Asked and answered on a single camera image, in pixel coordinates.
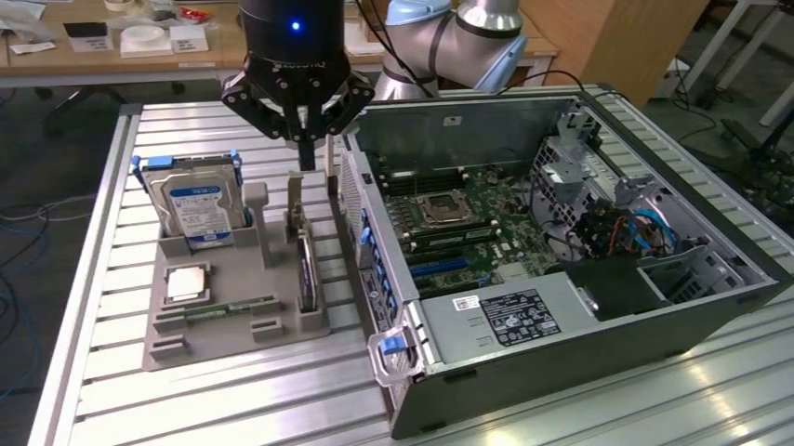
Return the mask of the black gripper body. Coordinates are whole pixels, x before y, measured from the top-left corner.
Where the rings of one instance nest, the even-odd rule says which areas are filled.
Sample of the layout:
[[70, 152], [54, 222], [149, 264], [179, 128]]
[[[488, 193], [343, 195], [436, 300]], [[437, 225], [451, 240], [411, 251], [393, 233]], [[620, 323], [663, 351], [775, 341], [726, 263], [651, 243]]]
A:
[[351, 73], [341, 1], [241, 1], [247, 79], [280, 107], [305, 106], [309, 81], [337, 86]]

